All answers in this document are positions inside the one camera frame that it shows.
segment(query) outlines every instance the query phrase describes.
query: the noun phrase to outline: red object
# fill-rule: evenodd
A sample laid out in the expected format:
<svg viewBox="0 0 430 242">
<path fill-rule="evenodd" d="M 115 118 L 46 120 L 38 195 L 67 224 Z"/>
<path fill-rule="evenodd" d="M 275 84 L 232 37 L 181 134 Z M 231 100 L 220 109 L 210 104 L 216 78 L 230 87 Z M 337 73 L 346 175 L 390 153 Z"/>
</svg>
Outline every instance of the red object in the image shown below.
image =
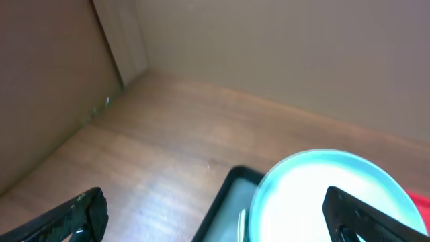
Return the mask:
<svg viewBox="0 0 430 242">
<path fill-rule="evenodd" d="M 430 198 L 423 197 L 412 192 L 407 192 L 412 202 L 418 208 L 421 218 L 423 218 L 427 232 L 430 233 Z"/>
</svg>

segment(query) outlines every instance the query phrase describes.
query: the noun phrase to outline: white lid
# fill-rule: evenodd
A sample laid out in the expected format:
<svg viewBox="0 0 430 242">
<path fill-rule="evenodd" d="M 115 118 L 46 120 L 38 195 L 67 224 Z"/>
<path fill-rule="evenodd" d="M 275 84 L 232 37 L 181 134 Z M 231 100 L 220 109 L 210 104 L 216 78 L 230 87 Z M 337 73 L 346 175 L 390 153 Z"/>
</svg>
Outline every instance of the white lid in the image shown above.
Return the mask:
<svg viewBox="0 0 430 242">
<path fill-rule="evenodd" d="M 329 186 L 427 234 L 412 200 L 385 171 L 351 153 L 312 150 L 284 159 L 261 182 L 251 203 L 251 242 L 331 241 L 323 214 Z"/>
</svg>

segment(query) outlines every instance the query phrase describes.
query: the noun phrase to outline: beige wall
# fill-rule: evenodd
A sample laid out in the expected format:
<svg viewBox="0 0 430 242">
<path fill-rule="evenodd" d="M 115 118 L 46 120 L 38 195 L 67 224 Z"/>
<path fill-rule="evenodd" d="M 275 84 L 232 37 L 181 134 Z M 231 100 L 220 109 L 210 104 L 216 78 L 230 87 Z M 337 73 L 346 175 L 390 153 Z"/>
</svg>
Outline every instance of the beige wall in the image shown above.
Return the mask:
<svg viewBox="0 0 430 242">
<path fill-rule="evenodd" d="M 125 85 L 148 68 L 135 0 L 93 0 Z"/>
<path fill-rule="evenodd" d="M 430 141 L 428 0 L 137 0 L 150 67 Z"/>
<path fill-rule="evenodd" d="M 0 192 L 119 92 L 88 0 L 0 3 Z"/>
</svg>

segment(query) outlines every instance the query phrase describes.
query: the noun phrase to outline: round container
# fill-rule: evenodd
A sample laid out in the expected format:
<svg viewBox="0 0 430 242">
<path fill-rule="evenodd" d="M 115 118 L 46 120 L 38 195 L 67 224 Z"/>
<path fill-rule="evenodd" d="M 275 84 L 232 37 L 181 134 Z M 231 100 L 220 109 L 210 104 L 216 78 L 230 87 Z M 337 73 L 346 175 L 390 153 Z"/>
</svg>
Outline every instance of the round container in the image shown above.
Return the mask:
<svg viewBox="0 0 430 242">
<path fill-rule="evenodd" d="M 265 176 L 249 210 L 250 241 L 331 241 L 323 214 L 329 186 L 427 235 L 414 203 L 385 171 L 357 155 L 319 149 L 287 157 Z"/>
</svg>

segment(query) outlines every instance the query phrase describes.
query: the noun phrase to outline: floor wood grain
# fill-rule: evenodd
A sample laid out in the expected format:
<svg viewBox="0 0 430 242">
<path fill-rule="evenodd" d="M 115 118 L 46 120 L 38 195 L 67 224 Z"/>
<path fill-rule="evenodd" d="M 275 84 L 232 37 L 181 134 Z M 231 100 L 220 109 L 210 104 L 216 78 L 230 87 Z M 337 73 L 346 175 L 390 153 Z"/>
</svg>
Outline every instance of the floor wood grain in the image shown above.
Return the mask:
<svg viewBox="0 0 430 242">
<path fill-rule="evenodd" d="M 0 199 L 0 233 L 100 186 L 104 241 L 189 241 L 232 166 L 266 172 L 315 148 L 361 155 L 430 196 L 429 144 L 151 73 Z"/>
</svg>

